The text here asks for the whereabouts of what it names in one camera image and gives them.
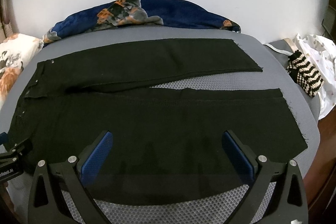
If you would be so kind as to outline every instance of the black and white knit fabric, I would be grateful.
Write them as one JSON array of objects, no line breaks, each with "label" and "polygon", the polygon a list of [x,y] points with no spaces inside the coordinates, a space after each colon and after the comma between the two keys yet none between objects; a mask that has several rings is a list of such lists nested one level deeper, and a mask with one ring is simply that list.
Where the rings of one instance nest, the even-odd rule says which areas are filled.
[{"label": "black and white knit fabric", "polygon": [[323,84],[320,72],[312,65],[302,52],[295,51],[289,58],[287,72],[305,93],[314,97]]}]

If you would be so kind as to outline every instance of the black fabric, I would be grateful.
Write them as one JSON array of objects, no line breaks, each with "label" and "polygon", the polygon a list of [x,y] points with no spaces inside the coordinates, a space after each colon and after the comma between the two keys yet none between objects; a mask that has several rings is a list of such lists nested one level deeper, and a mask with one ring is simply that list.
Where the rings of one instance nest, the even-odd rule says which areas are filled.
[{"label": "black fabric", "polygon": [[[201,41],[212,51],[197,51],[195,47],[205,49]],[[273,161],[287,162],[307,148],[280,90],[148,87],[190,73],[255,67],[253,61],[249,65],[244,61],[250,58],[237,46],[221,52],[222,44],[234,42],[130,43],[134,46],[106,46],[39,64],[18,101],[8,133],[7,147],[31,138],[33,151],[24,158],[28,172],[34,172],[39,160],[54,163],[79,155],[102,130],[109,130],[113,148],[95,183],[88,187],[91,195],[119,204],[168,204],[241,185],[221,147],[227,129],[257,155]],[[146,51],[139,50],[147,43],[151,46]],[[154,50],[160,47],[165,50]],[[144,58],[144,52],[150,54]],[[244,66],[234,57],[236,52]]]}]

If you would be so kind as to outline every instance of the reddish brown surface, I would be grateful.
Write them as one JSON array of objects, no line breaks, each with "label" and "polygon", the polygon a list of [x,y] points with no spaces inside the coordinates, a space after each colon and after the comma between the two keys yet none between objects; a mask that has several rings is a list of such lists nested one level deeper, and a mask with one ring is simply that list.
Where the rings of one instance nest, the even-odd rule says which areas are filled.
[{"label": "reddish brown surface", "polygon": [[303,179],[308,204],[317,197],[336,163],[336,108],[319,121],[320,145],[315,159]]}]

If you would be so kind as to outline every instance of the gray mesh surface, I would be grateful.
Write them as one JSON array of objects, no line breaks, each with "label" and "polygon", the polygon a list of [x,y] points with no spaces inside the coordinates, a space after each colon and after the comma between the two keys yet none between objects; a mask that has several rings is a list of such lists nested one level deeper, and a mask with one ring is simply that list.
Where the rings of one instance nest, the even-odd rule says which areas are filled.
[{"label": "gray mesh surface", "polygon": [[[283,93],[283,97],[286,99],[287,104],[292,111],[300,131],[306,139],[306,143],[308,145],[307,150],[303,151],[294,158],[298,162],[302,176],[304,177],[306,175],[319,146],[320,135],[317,124],[307,102],[299,90],[299,86],[293,82],[281,64],[272,54],[268,52],[267,49],[264,48],[264,46],[258,40],[248,35],[223,30],[195,30],[177,29],[163,26],[138,26],[85,33],[60,40],[56,43],[52,43],[48,47],[41,50],[41,52],[33,58],[33,60],[24,69],[14,84],[11,92],[7,97],[7,100],[5,101],[0,111],[0,132],[8,132],[11,119],[16,108],[17,100],[24,87],[30,80],[31,76],[35,72],[36,64],[38,62],[56,58],[71,52],[110,45],[113,43],[164,38],[233,39],[260,67],[263,68],[263,72],[235,72],[222,75],[209,75],[158,85],[157,87],[173,89],[193,88],[206,90],[260,90],[280,88],[281,92]],[[254,221],[259,220],[264,214],[273,189],[274,187],[271,185],[268,189],[267,195],[265,195],[263,203],[260,205],[259,210],[255,215]],[[232,201],[227,200],[228,204],[225,202],[223,208],[226,208],[226,210],[229,211],[232,208],[229,206],[229,204],[231,202],[235,204],[241,199],[240,193],[241,192],[237,191],[237,189],[227,192],[226,195],[232,197]],[[110,215],[109,217],[111,217],[110,213],[114,212],[118,208],[118,205],[115,204],[102,204],[104,204],[102,210],[104,212],[108,212],[108,215]],[[208,210],[207,213],[209,219],[203,223],[211,223],[213,220],[210,219],[214,219],[215,222],[213,223],[217,223],[217,220],[213,218],[213,212]]]},{"label": "gray mesh surface", "polygon": [[[248,190],[242,185],[233,191],[209,198],[163,206],[126,206],[95,200],[112,223],[199,223],[222,224]],[[72,217],[85,224],[70,194],[62,191]]]}]

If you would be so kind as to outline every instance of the blue rubber pad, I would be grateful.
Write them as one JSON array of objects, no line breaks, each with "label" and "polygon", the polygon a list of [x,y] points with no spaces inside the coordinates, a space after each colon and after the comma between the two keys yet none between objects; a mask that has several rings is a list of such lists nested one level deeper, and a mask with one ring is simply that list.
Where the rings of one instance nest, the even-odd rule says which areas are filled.
[{"label": "blue rubber pad", "polygon": [[107,132],[82,166],[80,181],[84,187],[94,182],[107,155],[112,149],[112,145],[113,135]]},{"label": "blue rubber pad", "polygon": [[6,132],[0,134],[0,145],[8,142],[8,135]]},{"label": "blue rubber pad", "polygon": [[224,132],[222,135],[222,147],[241,181],[251,186],[255,179],[253,166],[228,132]]}]

